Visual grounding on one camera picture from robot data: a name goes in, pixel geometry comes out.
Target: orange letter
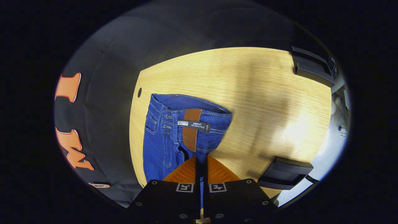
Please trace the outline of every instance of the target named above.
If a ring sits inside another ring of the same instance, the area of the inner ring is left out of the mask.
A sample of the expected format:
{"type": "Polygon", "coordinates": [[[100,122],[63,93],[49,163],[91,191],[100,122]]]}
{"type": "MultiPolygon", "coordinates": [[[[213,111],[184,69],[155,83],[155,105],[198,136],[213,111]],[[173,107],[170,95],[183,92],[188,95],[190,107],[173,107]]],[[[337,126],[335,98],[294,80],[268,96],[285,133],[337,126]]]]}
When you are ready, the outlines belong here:
{"type": "Polygon", "coordinates": [[[61,77],[58,81],[57,90],[55,91],[55,98],[57,96],[68,97],[69,101],[73,103],[77,96],[77,89],[79,88],[80,78],[82,74],[76,73],[73,77],[61,77]]]}
{"type": "Polygon", "coordinates": [[[66,155],[66,159],[69,161],[69,163],[75,169],[76,167],[81,167],[87,168],[89,170],[94,170],[89,161],[84,160],[83,162],[79,162],[86,156],[83,153],[80,153],[73,149],[75,148],[79,151],[83,150],[76,130],[72,130],[70,133],[62,133],[58,130],[58,128],[55,128],[55,131],[57,133],[58,142],[64,149],[69,152],[68,155],[66,155]]]}

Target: brown leather patch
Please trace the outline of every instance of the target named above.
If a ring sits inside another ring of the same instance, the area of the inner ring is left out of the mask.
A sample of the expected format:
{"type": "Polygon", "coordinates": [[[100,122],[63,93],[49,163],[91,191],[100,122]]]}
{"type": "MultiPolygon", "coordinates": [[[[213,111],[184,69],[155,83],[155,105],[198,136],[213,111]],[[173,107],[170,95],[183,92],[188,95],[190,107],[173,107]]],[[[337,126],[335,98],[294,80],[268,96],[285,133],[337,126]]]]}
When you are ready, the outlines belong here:
{"type": "MultiPolygon", "coordinates": [[[[201,114],[202,109],[188,109],[185,111],[184,120],[199,121],[201,114]]],[[[182,127],[183,143],[192,152],[196,152],[197,133],[196,129],[182,127]]]]}

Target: jeans stitching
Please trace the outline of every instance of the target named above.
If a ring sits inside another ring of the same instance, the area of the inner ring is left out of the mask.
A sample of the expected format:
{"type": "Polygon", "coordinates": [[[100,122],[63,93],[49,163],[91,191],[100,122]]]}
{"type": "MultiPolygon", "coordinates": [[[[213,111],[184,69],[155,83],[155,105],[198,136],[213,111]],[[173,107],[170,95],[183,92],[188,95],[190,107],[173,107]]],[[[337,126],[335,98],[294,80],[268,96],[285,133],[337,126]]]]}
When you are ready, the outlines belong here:
{"type": "Polygon", "coordinates": [[[162,132],[162,133],[164,133],[164,134],[169,134],[169,135],[170,135],[170,138],[173,139],[173,137],[171,137],[171,133],[170,133],[170,132],[162,132]]]}
{"type": "Polygon", "coordinates": [[[183,96],[183,97],[191,98],[191,99],[194,99],[194,100],[199,100],[199,101],[202,101],[203,103],[206,103],[206,104],[215,106],[215,107],[217,107],[218,109],[223,110],[224,112],[228,112],[227,110],[224,110],[224,109],[222,109],[222,108],[220,108],[220,107],[218,107],[218,106],[216,106],[216,105],[214,105],[214,104],[211,104],[211,103],[209,103],[209,102],[206,102],[206,101],[203,101],[203,100],[194,98],[194,97],[189,97],[189,96],[185,96],[185,95],[177,95],[177,96],[183,96]]]}
{"type": "MultiPolygon", "coordinates": [[[[175,124],[175,126],[176,126],[176,141],[177,141],[177,142],[178,142],[178,113],[179,113],[179,111],[176,112],[176,119],[175,119],[175,122],[176,122],[176,124],[175,124]]],[[[185,155],[184,155],[184,153],[181,152],[180,150],[179,150],[179,152],[180,152],[180,155],[181,155],[181,157],[182,157],[182,160],[185,161],[185,155]]]]}
{"type": "Polygon", "coordinates": [[[182,160],[185,160],[183,153],[180,150],[177,150],[177,147],[177,145],[174,145],[174,151],[181,156],[182,160]]]}
{"type": "Polygon", "coordinates": [[[177,112],[184,112],[184,111],[186,111],[186,110],[166,110],[166,109],[164,109],[164,111],[167,111],[167,112],[175,112],[175,111],[177,111],[177,112]]]}
{"type": "MultiPolygon", "coordinates": [[[[174,118],[173,118],[173,127],[176,127],[176,120],[174,118]]],[[[177,139],[177,129],[174,128],[174,140],[176,140],[176,139],[177,139]]]]}
{"type": "Polygon", "coordinates": [[[222,115],[217,115],[217,114],[210,114],[210,115],[214,115],[214,116],[218,116],[218,117],[224,117],[224,118],[231,118],[232,117],[232,116],[222,116],[222,115]]]}
{"type": "Polygon", "coordinates": [[[167,123],[167,124],[171,124],[171,125],[173,124],[170,121],[165,121],[165,120],[162,120],[162,122],[167,123]]]}
{"type": "Polygon", "coordinates": [[[218,130],[218,129],[210,129],[211,131],[219,131],[219,132],[226,132],[226,130],[218,130]]]}
{"type": "Polygon", "coordinates": [[[157,112],[159,112],[160,113],[160,111],[159,110],[157,110],[156,109],[156,107],[151,103],[151,102],[149,102],[149,105],[152,105],[153,106],[153,108],[157,111],[157,112]]]}
{"type": "Polygon", "coordinates": [[[156,115],[154,113],[152,113],[150,110],[148,110],[148,113],[151,113],[157,120],[158,118],[156,117],[156,115]]]}
{"type": "Polygon", "coordinates": [[[223,133],[218,133],[218,132],[209,132],[209,133],[220,134],[220,135],[223,135],[223,134],[225,134],[225,132],[223,132],[223,133]]]}
{"type": "MultiPolygon", "coordinates": [[[[166,152],[166,145],[164,143],[164,136],[165,135],[163,135],[163,152],[166,152]]],[[[165,155],[165,158],[163,159],[163,166],[165,166],[167,168],[170,168],[172,166],[172,152],[170,151],[170,164],[169,165],[166,165],[166,153],[164,153],[164,155],[165,155]]]]}
{"type": "Polygon", "coordinates": [[[152,132],[149,128],[145,127],[145,131],[148,131],[149,134],[154,135],[156,132],[152,132]]]}
{"type": "Polygon", "coordinates": [[[199,151],[202,151],[202,152],[210,152],[210,151],[214,151],[216,149],[203,150],[203,149],[195,148],[195,150],[199,150],[199,151]]]}

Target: denim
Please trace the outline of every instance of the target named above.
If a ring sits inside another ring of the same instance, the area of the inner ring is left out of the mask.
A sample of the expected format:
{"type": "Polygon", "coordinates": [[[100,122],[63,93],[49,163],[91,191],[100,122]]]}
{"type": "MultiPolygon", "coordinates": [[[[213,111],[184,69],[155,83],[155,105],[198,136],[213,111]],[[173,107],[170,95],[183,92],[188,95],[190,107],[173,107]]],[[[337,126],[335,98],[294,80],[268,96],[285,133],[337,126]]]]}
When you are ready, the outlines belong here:
{"type": "Polygon", "coordinates": [[[146,181],[163,180],[192,156],[204,163],[206,156],[220,144],[232,113],[204,99],[180,94],[152,94],[146,115],[143,165],[146,181]],[[197,132],[196,152],[183,144],[182,127],[186,109],[202,109],[200,121],[209,123],[210,130],[197,132]]]}

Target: black fabric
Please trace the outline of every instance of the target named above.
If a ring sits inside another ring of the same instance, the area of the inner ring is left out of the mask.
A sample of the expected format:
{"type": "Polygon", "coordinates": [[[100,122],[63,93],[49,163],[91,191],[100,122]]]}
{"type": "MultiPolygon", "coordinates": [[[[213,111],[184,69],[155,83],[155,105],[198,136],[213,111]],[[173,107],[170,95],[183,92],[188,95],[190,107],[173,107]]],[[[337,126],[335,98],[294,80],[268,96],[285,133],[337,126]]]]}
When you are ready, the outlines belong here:
{"type": "Polygon", "coordinates": [[[74,170],[86,183],[111,185],[98,189],[110,199],[133,201],[142,187],[130,156],[129,115],[141,70],[224,47],[290,51],[294,45],[324,55],[304,35],[286,17],[243,0],[157,1],[124,13],[91,36],[62,71],[65,77],[80,72],[82,79],[74,103],[57,97],[55,125],[61,132],[77,130],[94,167],[74,170]]]}

